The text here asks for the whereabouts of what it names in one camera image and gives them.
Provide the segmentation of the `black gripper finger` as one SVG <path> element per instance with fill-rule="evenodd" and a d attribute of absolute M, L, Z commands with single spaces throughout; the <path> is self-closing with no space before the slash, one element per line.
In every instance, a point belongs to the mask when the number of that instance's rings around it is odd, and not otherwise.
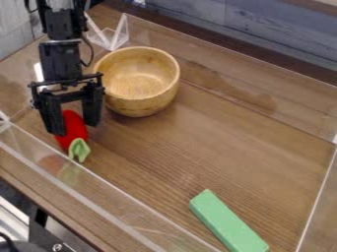
<path fill-rule="evenodd" d="M 90 83 L 83 89 L 82 109 L 83 118 L 89 126 L 97 127 L 102 118 L 105 88 Z"/>
<path fill-rule="evenodd" d="M 41 115 L 47 132 L 57 136 L 63 136 L 66 134 L 66 128 L 62 114 L 62 102 L 57 95 L 41 95 Z"/>

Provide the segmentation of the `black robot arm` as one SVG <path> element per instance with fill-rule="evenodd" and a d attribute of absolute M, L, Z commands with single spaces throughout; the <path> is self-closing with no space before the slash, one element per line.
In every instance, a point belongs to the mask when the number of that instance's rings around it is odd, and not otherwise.
<path fill-rule="evenodd" d="M 33 91 L 33 106 L 41 112 L 46 131 L 57 136 L 66 135 L 62 105 L 82 102 L 85 124 L 97 126 L 101 122 L 103 96 L 103 74 L 83 73 L 81 42 L 94 49 L 85 38 L 89 30 L 85 16 L 85 0 L 73 0 L 73 8 L 54 10 L 46 0 L 37 0 L 42 31 L 49 41 L 39 44 L 43 80 L 29 84 Z"/>

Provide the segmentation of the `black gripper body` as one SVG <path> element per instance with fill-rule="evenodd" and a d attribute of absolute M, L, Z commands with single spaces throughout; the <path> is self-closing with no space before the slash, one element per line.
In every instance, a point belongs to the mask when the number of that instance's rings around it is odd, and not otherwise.
<path fill-rule="evenodd" d="M 79 40 L 49 41 L 39 45 L 42 60 L 42 81 L 30 83 L 33 104 L 41 110 L 41 95 L 57 95 L 62 103 L 79 100 L 85 96 L 82 89 L 95 83 L 103 86 L 103 74 L 85 74 L 81 58 Z"/>

